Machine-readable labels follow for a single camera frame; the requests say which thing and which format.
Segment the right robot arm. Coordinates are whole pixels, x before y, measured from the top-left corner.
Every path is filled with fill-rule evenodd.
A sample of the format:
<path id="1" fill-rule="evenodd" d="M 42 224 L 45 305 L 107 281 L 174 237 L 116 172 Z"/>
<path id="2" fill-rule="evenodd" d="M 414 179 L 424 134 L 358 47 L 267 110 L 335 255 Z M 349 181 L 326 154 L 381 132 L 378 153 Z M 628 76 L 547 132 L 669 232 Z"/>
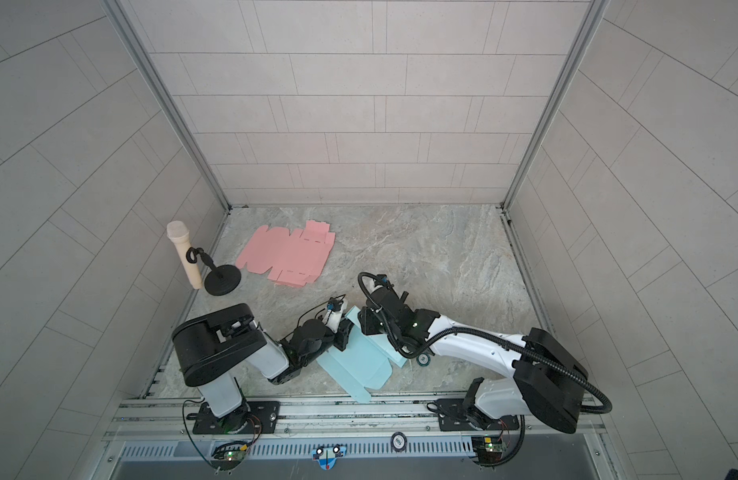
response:
<path id="1" fill-rule="evenodd" d="M 477 378 L 467 391 L 464 416 L 472 426 L 489 429 L 504 416 L 531 415 L 562 433 L 577 430 L 588 373 L 549 332 L 489 332 L 436 311 L 413 310 L 405 299 L 389 287 L 368 293 L 358 314 L 362 332 L 385 335 L 408 359 L 453 357 L 497 373 L 498 380 Z"/>

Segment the pink flat paper box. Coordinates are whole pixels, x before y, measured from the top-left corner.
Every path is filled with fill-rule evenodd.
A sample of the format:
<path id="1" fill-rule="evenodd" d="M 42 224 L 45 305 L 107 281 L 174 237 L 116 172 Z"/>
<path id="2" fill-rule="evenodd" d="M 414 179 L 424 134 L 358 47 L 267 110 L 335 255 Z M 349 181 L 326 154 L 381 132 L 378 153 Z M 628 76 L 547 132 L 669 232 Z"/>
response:
<path id="1" fill-rule="evenodd" d="M 277 285 L 304 287 L 322 274 L 336 234 L 325 222 L 308 220 L 304 229 L 259 227 L 242 249 L 235 266 L 265 274 Z"/>

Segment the black round microphone stand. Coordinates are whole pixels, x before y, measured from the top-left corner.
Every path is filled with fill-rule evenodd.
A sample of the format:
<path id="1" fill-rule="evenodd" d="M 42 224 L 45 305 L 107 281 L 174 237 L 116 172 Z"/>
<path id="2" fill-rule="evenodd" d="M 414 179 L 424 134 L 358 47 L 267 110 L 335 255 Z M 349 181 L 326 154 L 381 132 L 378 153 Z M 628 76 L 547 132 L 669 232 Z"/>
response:
<path id="1" fill-rule="evenodd" d="M 204 289 L 209 295 L 224 296 L 235 290 L 242 278 L 241 271 L 231 264 L 217 266 L 212 257 L 202 248 L 192 247 L 188 252 L 188 260 L 196 264 L 198 260 L 209 268 L 204 279 Z"/>

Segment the round black white badge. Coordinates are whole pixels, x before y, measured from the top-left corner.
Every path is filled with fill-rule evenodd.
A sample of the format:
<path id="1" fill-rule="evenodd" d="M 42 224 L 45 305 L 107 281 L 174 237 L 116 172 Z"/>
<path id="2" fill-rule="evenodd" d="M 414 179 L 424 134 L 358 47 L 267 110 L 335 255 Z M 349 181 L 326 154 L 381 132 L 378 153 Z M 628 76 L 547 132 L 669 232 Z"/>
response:
<path id="1" fill-rule="evenodd" d="M 407 449 L 408 440 L 403 432 L 395 432 L 390 439 L 391 450 L 395 453 L 404 452 Z"/>

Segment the green circuit board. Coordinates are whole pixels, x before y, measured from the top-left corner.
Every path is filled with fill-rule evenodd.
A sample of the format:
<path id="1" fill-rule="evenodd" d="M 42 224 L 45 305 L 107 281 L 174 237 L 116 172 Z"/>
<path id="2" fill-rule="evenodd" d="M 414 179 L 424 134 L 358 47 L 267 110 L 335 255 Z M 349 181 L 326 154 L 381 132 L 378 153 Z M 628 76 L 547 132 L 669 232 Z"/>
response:
<path id="1" fill-rule="evenodd" d="M 499 437 L 477 437 L 471 438 L 474 462 L 481 466 L 494 466 L 499 464 L 504 456 L 505 443 Z"/>
<path id="2" fill-rule="evenodd" d="M 245 441 L 233 441 L 217 446 L 212 452 L 212 459 L 220 463 L 220 468 L 231 470 L 238 466 L 247 456 L 251 444 Z"/>

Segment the aluminium mounting rail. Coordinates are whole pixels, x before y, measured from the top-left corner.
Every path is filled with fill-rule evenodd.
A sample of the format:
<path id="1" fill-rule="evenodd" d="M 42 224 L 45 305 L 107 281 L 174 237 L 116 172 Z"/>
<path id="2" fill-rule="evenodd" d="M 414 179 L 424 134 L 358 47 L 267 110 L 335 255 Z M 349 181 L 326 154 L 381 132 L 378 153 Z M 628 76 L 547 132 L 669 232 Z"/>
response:
<path id="1" fill-rule="evenodd" d="M 439 434 L 491 435 L 501 432 L 495 422 L 490 430 L 479 431 L 466 422 L 444 418 L 432 412 L 430 405 L 439 400 L 452 404 L 462 392 L 423 394 L 381 394 L 371 402 L 360 404 L 346 395 L 249 397 L 247 402 L 258 413 L 261 402 L 276 402 L 277 409 L 264 411 L 262 423 L 272 429 L 264 440 L 366 437 L 388 439 L 402 432 L 410 439 Z M 146 398 L 124 400 L 115 409 L 107 426 L 102 428 L 104 440 L 185 440 L 194 425 L 187 414 L 197 412 L 194 398 Z"/>

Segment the right green circuit board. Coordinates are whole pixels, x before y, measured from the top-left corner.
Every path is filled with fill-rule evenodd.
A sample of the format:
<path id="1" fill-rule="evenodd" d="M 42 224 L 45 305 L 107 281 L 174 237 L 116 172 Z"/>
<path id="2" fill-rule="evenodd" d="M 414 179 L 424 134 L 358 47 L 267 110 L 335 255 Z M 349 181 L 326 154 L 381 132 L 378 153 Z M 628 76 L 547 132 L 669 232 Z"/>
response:
<path id="1" fill-rule="evenodd" d="M 494 466 L 499 464 L 504 456 L 505 443 L 499 437 L 477 437 L 471 438 L 474 462 L 481 466 Z"/>

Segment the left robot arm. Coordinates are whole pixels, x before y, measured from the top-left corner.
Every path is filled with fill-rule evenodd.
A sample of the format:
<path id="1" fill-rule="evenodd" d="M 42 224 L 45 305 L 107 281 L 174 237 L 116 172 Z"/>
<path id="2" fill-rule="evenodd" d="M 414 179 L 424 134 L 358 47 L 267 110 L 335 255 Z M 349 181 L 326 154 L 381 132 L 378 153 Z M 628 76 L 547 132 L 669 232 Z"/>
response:
<path id="1" fill-rule="evenodd" d="M 184 383 L 203 396 L 193 431 L 234 434 L 272 430 L 272 422 L 250 406 L 231 370 L 247 362 L 270 383 L 286 383 L 329 348 L 343 351 L 353 327 L 344 303 L 337 298 L 326 302 L 325 314 L 296 326 L 279 341 L 264 331 L 245 303 L 177 326 L 172 344 Z"/>

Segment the blue sticker with eyes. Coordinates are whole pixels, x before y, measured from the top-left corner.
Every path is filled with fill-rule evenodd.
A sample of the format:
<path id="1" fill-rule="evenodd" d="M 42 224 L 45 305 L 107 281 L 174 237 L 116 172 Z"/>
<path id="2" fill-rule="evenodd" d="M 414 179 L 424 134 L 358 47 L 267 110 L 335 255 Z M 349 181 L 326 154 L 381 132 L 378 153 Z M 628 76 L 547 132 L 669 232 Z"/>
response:
<path id="1" fill-rule="evenodd" d="M 324 471 L 332 470 L 336 461 L 346 454 L 344 445 L 318 446 L 311 452 L 311 458 Z"/>

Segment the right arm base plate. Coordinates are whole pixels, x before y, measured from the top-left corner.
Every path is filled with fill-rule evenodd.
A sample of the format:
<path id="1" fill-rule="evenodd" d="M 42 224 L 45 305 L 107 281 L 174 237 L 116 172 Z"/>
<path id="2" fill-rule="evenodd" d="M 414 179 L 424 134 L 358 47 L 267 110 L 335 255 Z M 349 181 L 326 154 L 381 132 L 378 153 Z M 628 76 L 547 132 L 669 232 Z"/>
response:
<path id="1" fill-rule="evenodd" d="M 437 417 L 439 428 L 443 432 L 518 431 L 520 429 L 518 416 L 508 415 L 500 419 L 492 419 L 474 406 L 466 407 L 463 398 L 436 399 L 428 402 L 426 408 Z"/>

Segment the light blue paper box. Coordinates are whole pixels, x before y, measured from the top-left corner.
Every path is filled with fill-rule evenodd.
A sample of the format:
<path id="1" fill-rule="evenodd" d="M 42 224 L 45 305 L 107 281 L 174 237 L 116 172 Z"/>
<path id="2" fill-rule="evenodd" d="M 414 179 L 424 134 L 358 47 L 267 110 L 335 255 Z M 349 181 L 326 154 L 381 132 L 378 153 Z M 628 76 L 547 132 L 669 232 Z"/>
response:
<path id="1" fill-rule="evenodd" d="M 370 390 L 379 390 L 390 379 L 392 364 L 402 368 L 407 360 L 383 335 L 365 336 L 360 330 L 359 308 L 353 306 L 346 314 L 354 328 L 347 346 L 339 350 L 330 347 L 317 358 L 317 363 L 356 402 L 372 400 Z"/>

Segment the blue poker chip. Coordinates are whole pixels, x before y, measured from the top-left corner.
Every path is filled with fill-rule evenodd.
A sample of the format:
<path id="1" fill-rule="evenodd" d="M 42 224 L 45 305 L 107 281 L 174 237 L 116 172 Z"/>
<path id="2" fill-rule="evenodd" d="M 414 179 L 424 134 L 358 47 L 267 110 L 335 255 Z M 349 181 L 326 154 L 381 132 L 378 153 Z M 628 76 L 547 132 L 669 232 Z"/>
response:
<path id="1" fill-rule="evenodd" d="M 421 353 L 416 357 L 417 364 L 421 367 L 427 367 L 431 363 L 431 357 L 426 353 Z"/>

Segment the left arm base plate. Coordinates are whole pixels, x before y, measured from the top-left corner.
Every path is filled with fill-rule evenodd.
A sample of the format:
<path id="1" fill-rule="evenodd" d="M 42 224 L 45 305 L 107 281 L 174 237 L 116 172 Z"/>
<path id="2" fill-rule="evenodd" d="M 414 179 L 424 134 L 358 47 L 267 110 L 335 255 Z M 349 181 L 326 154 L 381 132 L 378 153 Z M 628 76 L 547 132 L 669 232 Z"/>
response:
<path id="1" fill-rule="evenodd" d="M 198 435 L 257 435 L 275 432 L 281 404 L 277 401 L 245 402 L 222 418 L 215 417 L 207 402 L 186 417 L 191 433 Z"/>

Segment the left green circuit board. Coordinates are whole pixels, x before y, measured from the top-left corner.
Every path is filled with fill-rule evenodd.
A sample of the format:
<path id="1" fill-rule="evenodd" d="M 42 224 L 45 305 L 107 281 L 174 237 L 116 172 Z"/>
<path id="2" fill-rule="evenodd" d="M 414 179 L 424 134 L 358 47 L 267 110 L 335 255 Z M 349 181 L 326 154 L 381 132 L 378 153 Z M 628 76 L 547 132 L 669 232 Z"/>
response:
<path id="1" fill-rule="evenodd" d="M 231 470 L 238 466 L 247 456 L 251 444 L 245 441 L 233 441 L 217 446 L 212 452 L 212 459 L 220 463 L 220 468 Z"/>

